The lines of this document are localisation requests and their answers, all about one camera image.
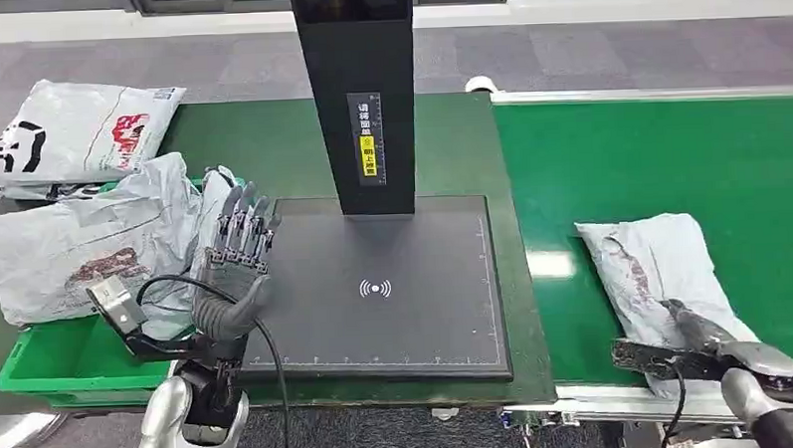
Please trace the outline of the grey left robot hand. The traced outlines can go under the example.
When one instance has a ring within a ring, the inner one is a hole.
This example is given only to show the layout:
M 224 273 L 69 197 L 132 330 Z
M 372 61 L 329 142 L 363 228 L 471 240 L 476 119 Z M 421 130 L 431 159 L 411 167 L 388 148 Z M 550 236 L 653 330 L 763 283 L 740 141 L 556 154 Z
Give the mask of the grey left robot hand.
M 195 328 L 212 340 L 246 335 L 270 298 L 269 252 L 278 227 L 273 201 L 248 182 L 210 181 L 203 194 L 190 277 Z

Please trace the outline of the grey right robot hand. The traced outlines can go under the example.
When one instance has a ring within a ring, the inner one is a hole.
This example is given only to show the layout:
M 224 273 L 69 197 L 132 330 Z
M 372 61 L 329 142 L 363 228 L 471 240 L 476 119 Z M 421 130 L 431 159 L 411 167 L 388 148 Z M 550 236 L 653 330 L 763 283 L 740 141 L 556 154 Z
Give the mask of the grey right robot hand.
M 679 299 L 660 301 L 674 318 L 687 345 L 719 359 L 728 359 L 755 373 L 793 377 L 793 358 L 761 341 L 743 341 L 717 323 L 691 310 Z

